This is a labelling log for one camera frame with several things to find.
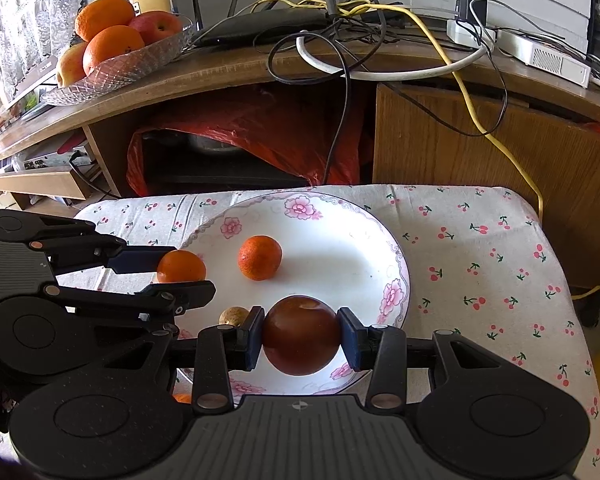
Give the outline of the glass fruit dish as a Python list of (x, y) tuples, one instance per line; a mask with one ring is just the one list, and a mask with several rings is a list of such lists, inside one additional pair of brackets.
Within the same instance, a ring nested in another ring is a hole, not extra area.
[(46, 92), (42, 101), (51, 106), (71, 106), (106, 96), (155, 73), (179, 58), (193, 43), (196, 26), (183, 16), (184, 27), (177, 34), (149, 46), (102, 62), (83, 79)]

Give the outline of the black power adapter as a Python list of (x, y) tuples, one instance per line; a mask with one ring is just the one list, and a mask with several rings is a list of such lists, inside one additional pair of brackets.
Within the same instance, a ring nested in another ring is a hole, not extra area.
[(454, 18), (458, 22), (473, 25), (486, 24), (488, 2), (486, 0), (456, 0)]

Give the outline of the white floral ceramic bowl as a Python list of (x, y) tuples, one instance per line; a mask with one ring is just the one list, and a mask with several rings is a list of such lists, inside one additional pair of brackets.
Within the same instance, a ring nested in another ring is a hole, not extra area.
[[(250, 280), (238, 268), (240, 246), (255, 235), (274, 238), (283, 251), (269, 280)], [(341, 197), (301, 191), (243, 200), (198, 226), (182, 247), (201, 258), (215, 286), (210, 304), (178, 320), (191, 335), (229, 307), (270, 310), (291, 295), (347, 307), (365, 325), (400, 327), (406, 317), (410, 277), (399, 243), (366, 208)]]

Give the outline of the white power strip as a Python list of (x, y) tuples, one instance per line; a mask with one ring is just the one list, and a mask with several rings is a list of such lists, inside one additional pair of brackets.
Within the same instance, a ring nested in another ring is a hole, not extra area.
[(590, 84), (591, 69), (585, 63), (514, 32), (494, 32), (490, 29), (482, 32), (474, 24), (447, 20), (446, 36), (465, 47), (480, 48), (486, 44), (491, 50), (500, 49), (524, 65), (565, 79), (583, 89)]

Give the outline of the white lace curtain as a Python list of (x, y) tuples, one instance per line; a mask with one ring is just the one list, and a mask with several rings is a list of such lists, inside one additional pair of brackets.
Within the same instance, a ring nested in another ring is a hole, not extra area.
[(50, 56), (68, 47), (84, 0), (0, 0), (0, 92), (5, 101)]

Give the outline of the brown longan fruit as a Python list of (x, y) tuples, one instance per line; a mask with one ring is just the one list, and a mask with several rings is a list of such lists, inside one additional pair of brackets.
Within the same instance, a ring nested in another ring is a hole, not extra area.
[(219, 323), (224, 325), (239, 326), (248, 318), (249, 311), (243, 307), (229, 307), (219, 317)]

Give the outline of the dark red apple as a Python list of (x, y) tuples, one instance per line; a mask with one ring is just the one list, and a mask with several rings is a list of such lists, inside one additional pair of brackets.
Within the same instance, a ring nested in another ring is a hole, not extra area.
[(309, 296), (288, 296), (264, 320), (262, 346), (270, 363), (291, 376), (324, 368), (336, 356), (341, 333), (336, 313)]

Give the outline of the red plastic bag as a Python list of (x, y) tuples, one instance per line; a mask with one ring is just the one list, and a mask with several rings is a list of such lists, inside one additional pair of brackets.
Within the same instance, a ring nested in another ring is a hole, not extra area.
[(126, 180), (139, 196), (171, 176), (193, 176), (207, 159), (193, 140), (216, 141), (310, 185), (360, 182), (362, 96), (338, 84), (250, 84), (145, 108), (126, 151)]

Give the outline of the yellow apple in dish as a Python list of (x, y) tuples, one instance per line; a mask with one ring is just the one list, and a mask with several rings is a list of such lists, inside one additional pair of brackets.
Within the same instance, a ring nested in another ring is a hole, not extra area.
[(56, 67), (59, 87), (68, 87), (85, 77), (83, 55), (86, 47), (86, 42), (74, 44), (60, 56)]

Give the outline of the mandarin orange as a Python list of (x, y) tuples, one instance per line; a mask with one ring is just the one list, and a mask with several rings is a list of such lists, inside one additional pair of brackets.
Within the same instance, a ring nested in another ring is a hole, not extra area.
[(276, 274), (282, 259), (282, 246), (274, 238), (256, 235), (247, 238), (240, 246), (237, 264), (246, 278), (265, 281)]

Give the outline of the cherry print tablecloth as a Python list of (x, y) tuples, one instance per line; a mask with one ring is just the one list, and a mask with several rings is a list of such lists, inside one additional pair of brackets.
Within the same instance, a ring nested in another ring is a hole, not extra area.
[(243, 200), (320, 192), (366, 208), (399, 243), (410, 277), (400, 328), (452, 330), (576, 398), (591, 434), (576, 475), (600, 479), (600, 390), (564, 271), (533, 208), (506, 188), (360, 185), (103, 200), (81, 218), (131, 245), (173, 246)]

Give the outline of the small mandarin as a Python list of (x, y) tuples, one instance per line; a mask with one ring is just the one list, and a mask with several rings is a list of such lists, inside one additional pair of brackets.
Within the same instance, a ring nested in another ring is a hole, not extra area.
[(191, 404), (192, 403), (192, 395), (190, 393), (174, 393), (174, 399), (178, 401), (178, 403)]
[(157, 268), (159, 283), (198, 282), (206, 278), (207, 269), (197, 255), (187, 250), (172, 250), (165, 254)]

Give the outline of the front large orange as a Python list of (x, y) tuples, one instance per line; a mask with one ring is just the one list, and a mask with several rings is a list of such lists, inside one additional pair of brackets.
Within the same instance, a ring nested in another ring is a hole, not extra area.
[(107, 27), (87, 44), (83, 55), (84, 73), (89, 75), (102, 62), (141, 49), (144, 45), (135, 28), (128, 25)]

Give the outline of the large orange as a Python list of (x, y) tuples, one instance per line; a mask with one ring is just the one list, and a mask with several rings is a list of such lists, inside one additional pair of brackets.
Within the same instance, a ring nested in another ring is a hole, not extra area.
[(102, 62), (141, 49), (144, 45), (135, 28), (128, 25), (107, 27), (87, 44), (83, 55), (84, 73), (89, 75)]
[(78, 13), (74, 31), (86, 42), (104, 29), (114, 25), (127, 25), (135, 12), (129, 0), (95, 0)]

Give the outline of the top large orange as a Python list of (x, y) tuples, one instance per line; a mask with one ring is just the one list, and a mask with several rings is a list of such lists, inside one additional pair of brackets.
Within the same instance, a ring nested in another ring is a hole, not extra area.
[(135, 12), (129, 0), (95, 0), (78, 13), (74, 31), (86, 42), (104, 29), (114, 25), (127, 25)]

